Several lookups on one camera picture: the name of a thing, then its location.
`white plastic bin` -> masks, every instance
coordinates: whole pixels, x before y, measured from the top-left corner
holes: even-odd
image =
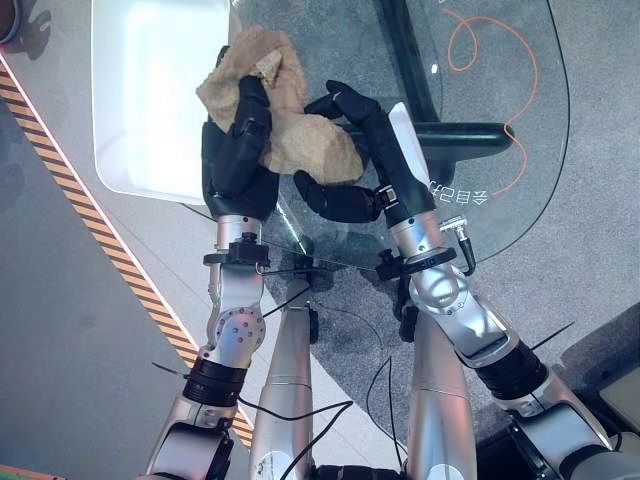
[[[93,0],[94,153],[108,188],[204,203],[195,90],[228,33],[227,0]]]

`robotic hand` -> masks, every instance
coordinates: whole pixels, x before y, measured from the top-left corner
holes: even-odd
[[[265,335],[260,311],[268,248],[262,223],[278,196],[277,174],[258,161],[271,133],[269,100],[257,77],[239,83],[240,101],[228,133],[209,118],[202,129],[204,199],[217,222],[215,252],[206,255],[213,312],[141,478],[224,478],[233,441],[227,433],[253,352]]]

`round glass tabletop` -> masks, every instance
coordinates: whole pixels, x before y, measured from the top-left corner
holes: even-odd
[[[511,127],[505,151],[458,162],[451,182],[430,186],[440,220],[467,217],[479,261],[517,241],[543,212],[560,175],[569,123],[564,65],[545,0],[244,0],[232,2],[232,17],[288,35],[310,100],[335,79],[387,110],[405,102],[414,122]],[[437,119],[428,118],[429,104]],[[377,186],[373,166],[358,185]],[[324,220],[284,175],[263,238],[300,253],[310,253],[311,242],[316,258],[361,268],[373,268],[377,253],[393,246],[382,218]]]

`silver robotic arm segment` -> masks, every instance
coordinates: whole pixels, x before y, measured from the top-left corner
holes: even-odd
[[[233,446],[227,430],[237,410],[237,395],[251,355],[262,343],[266,325],[260,311],[263,280],[256,264],[234,263],[233,260],[242,260],[235,257],[227,262],[225,255],[234,251],[243,239],[251,240],[246,242],[249,247],[256,245],[260,228],[259,221],[248,217],[219,218],[216,252],[205,257],[211,262],[209,293],[213,300],[207,325],[209,341],[200,348],[187,384],[176,396],[147,474],[204,479],[201,474],[213,468],[211,462],[216,459],[216,452],[222,452],[217,459],[219,464],[227,462],[220,457]],[[192,454],[183,451],[185,446]]]
[[[447,336],[425,313],[416,322],[408,447],[411,480],[477,478],[462,367]]]
[[[287,300],[308,286],[302,279],[289,283]],[[260,406],[288,418],[303,416],[313,410],[308,301],[309,293],[303,293],[283,309],[271,366],[260,395]],[[313,419],[309,416],[288,421],[258,411],[255,431],[260,432],[260,435],[254,437],[251,446],[250,478],[279,479],[312,440]],[[312,468],[313,459],[309,452],[287,478],[307,478]]]

